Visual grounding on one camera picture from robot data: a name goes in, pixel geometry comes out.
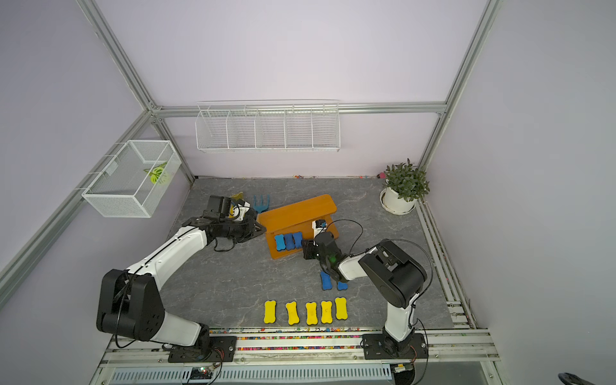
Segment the orange wooden two-tier shelf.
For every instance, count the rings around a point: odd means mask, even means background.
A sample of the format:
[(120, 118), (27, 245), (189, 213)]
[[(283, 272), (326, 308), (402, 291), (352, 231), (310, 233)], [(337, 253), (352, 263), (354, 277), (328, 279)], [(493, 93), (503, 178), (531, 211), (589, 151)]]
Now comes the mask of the orange wooden two-tier shelf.
[(337, 212), (337, 206), (329, 194), (323, 194), (308, 200), (300, 201), (281, 208), (270, 210), (258, 215), (258, 221), (266, 226), (265, 239), (271, 258), (278, 260), (301, 249), (277, 252), (274, 237), (279, 234), (303, 233), (303, 240), (312, 240), (312, 222), (316, 219), (325, 219), (327, 224), (332, 222), (332, 215)]

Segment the yellow eraser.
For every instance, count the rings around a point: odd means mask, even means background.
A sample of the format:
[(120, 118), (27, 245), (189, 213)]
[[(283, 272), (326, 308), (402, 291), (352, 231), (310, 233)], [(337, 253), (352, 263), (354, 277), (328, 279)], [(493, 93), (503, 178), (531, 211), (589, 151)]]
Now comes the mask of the yellow eraser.
[(335, 299), (335, 317), (337, 320), (348, 320), (346, 298), (338, 297)]
[(333, 303), (331, 301), (321, 302), (321, 324), (332, 324), (333, 322)]
[(315, 326), (319, 323), (318, 304), (315, 302), (306, 303), (306, 325)]
[(290, 302), (286, 304), (288, 324), (294, 326), (300, 323), (298, 305), (296, 302)]
[(273, 324), (276, 322), (276, 306), (275, 300), (266, 301), (264, 304), (264, 324)]

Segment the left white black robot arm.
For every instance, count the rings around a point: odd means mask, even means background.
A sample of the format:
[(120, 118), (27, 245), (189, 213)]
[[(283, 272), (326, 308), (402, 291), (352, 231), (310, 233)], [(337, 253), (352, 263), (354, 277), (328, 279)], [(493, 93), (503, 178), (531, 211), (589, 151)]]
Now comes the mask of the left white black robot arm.
[(173, 274), (194, 254), (218, 239), (234, 245), (248, 242), (266, 231), (258, 213), (244, 200), (211, 196), (199, 217), (180, 229), (149, 256), (126, 269), (104, 275), (99, 294), (96, 327), (103, 333), (133, 341), (175, 347), (210, 348), (206, 325), (166, 311), (160, 291)]

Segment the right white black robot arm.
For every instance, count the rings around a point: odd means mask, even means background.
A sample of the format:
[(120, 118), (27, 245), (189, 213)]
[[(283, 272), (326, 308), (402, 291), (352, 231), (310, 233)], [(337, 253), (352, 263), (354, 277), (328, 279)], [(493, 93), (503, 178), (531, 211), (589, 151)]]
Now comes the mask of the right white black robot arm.
[(323, 231), (312, 240), (302, 241), (302, 247), (304, 257), (318, 261), (321, 270), (335, 282), (371, 280), (388, 303), (383, 332), (386, 338), (402, 343), (412, 335), (415, 302), (431, 278), (396, 240), (386, 238), (363, 253), (351, 255), (340, 250), (331, 232)]

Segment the blue garden hand rake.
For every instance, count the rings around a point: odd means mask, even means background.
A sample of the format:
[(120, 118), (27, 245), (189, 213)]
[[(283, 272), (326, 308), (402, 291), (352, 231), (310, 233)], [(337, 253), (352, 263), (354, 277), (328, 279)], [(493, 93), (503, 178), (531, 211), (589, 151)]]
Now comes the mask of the blue garden hand rake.
[(257, 197), (253, 196), (253, 208), (257, 213), (264, 213), (270, 208), (270, 196), (269, 195), (261, 195)]

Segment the yellow black garden gloves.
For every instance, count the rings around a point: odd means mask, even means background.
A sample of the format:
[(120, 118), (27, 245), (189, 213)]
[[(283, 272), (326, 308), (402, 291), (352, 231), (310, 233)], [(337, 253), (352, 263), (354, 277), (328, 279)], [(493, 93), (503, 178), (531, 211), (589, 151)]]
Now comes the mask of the yellow black garden gloves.
[(244, 194), (244, 192), (238, 192), (238, 193), (232, 195), (231, 199), (235, 200), (235, 201), (244, 200), (245, 199), (245, 194)]

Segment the potted green plant white pot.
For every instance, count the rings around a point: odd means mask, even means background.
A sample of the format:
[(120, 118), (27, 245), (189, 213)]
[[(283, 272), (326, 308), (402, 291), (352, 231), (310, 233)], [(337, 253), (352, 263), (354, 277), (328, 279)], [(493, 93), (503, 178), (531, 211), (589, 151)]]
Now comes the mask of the potted green plant white pot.
[(389, 213), (406, 215), (415, 204), (430, 193), (427, 173), (409, 159), (388, 165), (383, 173), (384, 189), (380, 201)]

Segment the green item in basket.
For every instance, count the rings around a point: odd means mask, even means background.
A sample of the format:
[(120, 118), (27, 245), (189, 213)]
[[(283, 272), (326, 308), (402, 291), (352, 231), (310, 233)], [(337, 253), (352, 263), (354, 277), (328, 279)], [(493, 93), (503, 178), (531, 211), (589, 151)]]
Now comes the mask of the green item in basket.
[(166, 173), (167, 164), (167, 162), (164, 162), (154, 168), (144, 169), (144, 172), (147, 174), (149, 181), (152, 184), (156, 185), (168, 183), (168, 174)]

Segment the white mesh wall basket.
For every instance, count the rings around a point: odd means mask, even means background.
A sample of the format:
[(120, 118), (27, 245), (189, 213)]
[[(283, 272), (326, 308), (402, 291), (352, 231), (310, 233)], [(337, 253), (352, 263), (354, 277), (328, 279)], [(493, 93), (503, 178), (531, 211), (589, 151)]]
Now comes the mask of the white mesh wall basket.
[[(167, 162), (167, 184), (152, 184), (144, 169)], [(105, 218), (151, 218), (181, 166), (169, 141), (132, 140), (122, 145), (82, 192)]]

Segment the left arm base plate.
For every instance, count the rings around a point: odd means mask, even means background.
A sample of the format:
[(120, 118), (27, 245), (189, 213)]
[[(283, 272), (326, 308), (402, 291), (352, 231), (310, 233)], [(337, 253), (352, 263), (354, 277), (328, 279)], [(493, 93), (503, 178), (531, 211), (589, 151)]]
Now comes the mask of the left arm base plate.
[(207, 335), (199, 338), (194, 346), (173, 346), (168, 355), (168, 362), (171, 364), (232, 362), (236, 347), (236, 337)]

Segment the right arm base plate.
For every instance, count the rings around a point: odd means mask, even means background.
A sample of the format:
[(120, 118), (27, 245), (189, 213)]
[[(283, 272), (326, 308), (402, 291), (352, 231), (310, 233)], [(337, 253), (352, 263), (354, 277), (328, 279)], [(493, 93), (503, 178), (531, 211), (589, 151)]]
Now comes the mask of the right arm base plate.
[(366, 360), (396, 360), (428, 358), (428, 344), (424, 335), (412, 332), (402, 342), (383, 332), (380, 334), (364, 334), (360, 342)]

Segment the aluminium rail frame front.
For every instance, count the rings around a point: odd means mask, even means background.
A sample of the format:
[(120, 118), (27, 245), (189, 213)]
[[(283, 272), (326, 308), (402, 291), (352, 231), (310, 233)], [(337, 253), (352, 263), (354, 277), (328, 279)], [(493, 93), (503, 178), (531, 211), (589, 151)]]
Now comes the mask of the aluminium rail frame front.
[[(282, 364), (352, 364), (364, 359), (360, 342), (364, 334), (378, 330), (213, 330), (210, 335), (233, 336), (237, 347), (232, 362), (239, 365)], [(428, 344), (428, 358), (374, 360), (379, 363), (484, 362), (500, 359), (492, 336), (486, 329), (421, 330)]]

